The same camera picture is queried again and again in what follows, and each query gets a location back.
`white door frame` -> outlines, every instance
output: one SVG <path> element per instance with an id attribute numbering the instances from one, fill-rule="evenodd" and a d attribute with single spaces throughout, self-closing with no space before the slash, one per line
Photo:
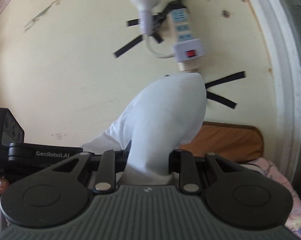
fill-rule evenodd
<path id="1" fill-rule="evenodd" d="M 274 162 L 292 181 L 301 151 L 301 64 L 289 19 L 280 0 L 249 0 L 273 67 L 277 105 Z"/>

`pink blanket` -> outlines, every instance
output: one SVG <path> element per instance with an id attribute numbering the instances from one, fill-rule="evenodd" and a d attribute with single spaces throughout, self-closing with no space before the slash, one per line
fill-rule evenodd
<path id="1" fill-rule="evenodd" d="M 247 168 L 256 170 L 264 176 L 281 183 L 291 192 L 293 197 L 293 208 L 289 215 L 289 218 L 285 223 L 285 226 L 301 239 L 301 200 L 290 182 L 277 170 L 274 163 L 264 158 L 259 158 L 248 164 L 249 165 L 245 165 Z"/>

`cream wall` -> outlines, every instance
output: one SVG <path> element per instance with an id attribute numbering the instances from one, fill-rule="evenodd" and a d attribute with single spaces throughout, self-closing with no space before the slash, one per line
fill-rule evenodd
<path id="1" fill-rule="evenodd" d="M 24 33 L 54 1 L 12 0 L 1 14 L 0 106 L 13 112 L 26 142 L 78 146 L 107 128 L 149 83 L 177 73 L 177 65 L 151 57 L 142 44 L 114 58 L 113 52 L 139 35 L 138 27 L 125 27 L 137 17 L 129 0 L 59 0 Z M 272 68 L 249 3 L 185 3 L 195 35 L 208 48 L 201 61 L 204 81 L 247 72 L 244 80 L 210 89 L 238 106 L 232 110 L 209 101 L 205 120 L 256 126 L 272 159 L 277 127 Z M 222 17 L 224 9 L 230 18 Z M 165 42 L 153 47 L 169 52 L 167 25 L 162 35 Z"/>

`white cable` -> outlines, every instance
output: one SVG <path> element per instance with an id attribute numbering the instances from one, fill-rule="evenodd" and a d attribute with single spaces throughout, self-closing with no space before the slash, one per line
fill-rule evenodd
<path id="1" fill-rule="evenodd" d="M 150 54 L 152 54 L 154 57 L 157 57 L 157 58 L 172 58 L 172 57 L 174 57 L 173 53 L 168 54 L 168 55 L 164 55 L 164 54 L 159 54 L 159 53 L 155 52 L 152 49 L 152 47 L 149 43 L 149 36 L 147 36 L 147 35 L 144 35 L 144 36 L 145 36 L 145 47 L 150 52 Z"/>

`black tape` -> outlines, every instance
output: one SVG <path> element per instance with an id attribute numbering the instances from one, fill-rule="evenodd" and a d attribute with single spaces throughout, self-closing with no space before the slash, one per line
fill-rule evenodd
<path id="1" fill-rule="evenodd" d="M 154 39 L 155 39 L 158 43 L 162 43 L 162 42 L 163 42 L 163 39 L 162 39 L 162 37 L 159 35 L 158 32 L 153 33 L 152 36 L 154 37 Z"/>
<path id="2" fill-rule="evenodd" d="M 131 42 L 127 43 L 124 47 L 120 48 L 118 51 L 114 53 L 115 57 L 119 57 L 123 55 L 126 51 L 137 45 L 143 40 L 143 36 L 139 35 L 135 39 L 133 39 Z"/>
<path id="3" fill-rule="evenodd" d="M 228 100 L 227 98 L 223 98 L 217 94 L 214 94 L 214 93 L 211 93 L 211 92 L 208 92 L 206 91 L 206 98 L 207 99 L 211 99 L 213 101 L 216 101 L 216 102 L 219 102 L 225 106 L 228 106 L 232 109 L 234 109 L 237 105 L 237 103 L 233 102 L 233 101 L 230 101 Z"/>
<path id="4" fill-rule="evenodd" d="M 139 19 L 134 19 L 126 22 L 127 27 L 134 26 L 134 25 L 139 25 Z"/>
<path id="5" fill-rule="evenodd" d="M 235 74 L 232 74 L 232 75 L 214 80 L 212 82 L 208 82 L 208 83 L 205 84 L 205 87 L 207 89 L 207 88 L 219 85 L 219 84 L 234 81 L 234 80 L 237 80 L 237 79 L 242 79 L 242 78 L 245 78 L 245 77 L 246 77 L 245 76 L 245 71 L 242 71 L 242 72 L 238 72 L 238 73 L 235 73 Z"/>

